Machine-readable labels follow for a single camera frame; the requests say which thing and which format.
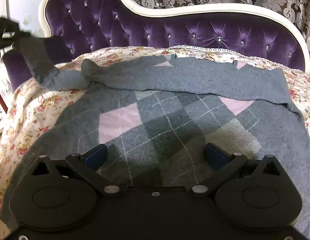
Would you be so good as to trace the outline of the grey argyle knit sweater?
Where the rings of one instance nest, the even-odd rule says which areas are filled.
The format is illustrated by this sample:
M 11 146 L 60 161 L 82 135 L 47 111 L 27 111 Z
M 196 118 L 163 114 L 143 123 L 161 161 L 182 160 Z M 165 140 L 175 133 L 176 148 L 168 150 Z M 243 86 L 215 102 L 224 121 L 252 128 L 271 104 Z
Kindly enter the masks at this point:
M 212 142 L 253 159 L 275 155 L 303 199 L 296 228 L 310 237 L 310 137 L 281 68 L 175 54 L 107 67 L 90 59 L 79 66 L 83 63 L 92 64 L 86 90 L 45 89 L 35 81 L 48 92 L 84 94 L 31 145 L 13 172 L 0 211 L 11 230 L 16 224 L 9 198 L 41 154 L 63 159 L 105 144 L 109 155 L 98 172 L 115 184 L 192 187 L 212 175 L 203 159 L 203 148 Z

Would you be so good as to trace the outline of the purple tufted white-framed headboard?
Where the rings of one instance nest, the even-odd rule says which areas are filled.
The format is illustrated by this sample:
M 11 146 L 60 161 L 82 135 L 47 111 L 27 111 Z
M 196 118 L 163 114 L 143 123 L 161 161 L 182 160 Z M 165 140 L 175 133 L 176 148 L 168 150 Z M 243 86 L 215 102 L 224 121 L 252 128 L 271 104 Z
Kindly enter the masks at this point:
M 255 5 L 149 9 L 133 0 L 42 0 L 39 18 L 55 64 L 101 48 L 188 45 L 227 49 L 310 72 L 299 30 L 284 16 Z

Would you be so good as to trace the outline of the floral bedspread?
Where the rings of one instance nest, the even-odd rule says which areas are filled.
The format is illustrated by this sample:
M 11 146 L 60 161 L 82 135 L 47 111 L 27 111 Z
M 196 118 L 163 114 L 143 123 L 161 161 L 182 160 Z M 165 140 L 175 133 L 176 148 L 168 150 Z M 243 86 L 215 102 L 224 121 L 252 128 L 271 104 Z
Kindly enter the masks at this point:
M 59 63 L 56 67 L 79 70 L 79 65 L 84 59 L 93 60 L 100 67 L 107 67 L 112 63 L 138 59 L 142 56 L 173 54 L 178 57 L 194 57 L 221 63 L 237 60 L 241 64 L 247 63 L 268 70 L 281 68 L 288 83 L 292 101 L 302 112 L 310 137 L 310 74 L 262 57 L 244 56 L 226 49 L 205 49 L 194 46 L 173 46 L 169 49 L 114 47 L 83 54 L 69 63 Z M 0 211 L 12 174 L 18 164 L 25 159 L 31 145 L 50 131 L 62 111 L 82 98 L 83 94 L 77 91 L 48 92 L 40 88 L 34 79 L 24 82 L 15 90 L 0 144 Z M 0 239 L 7 237 L 11 228 L 0 220 Z

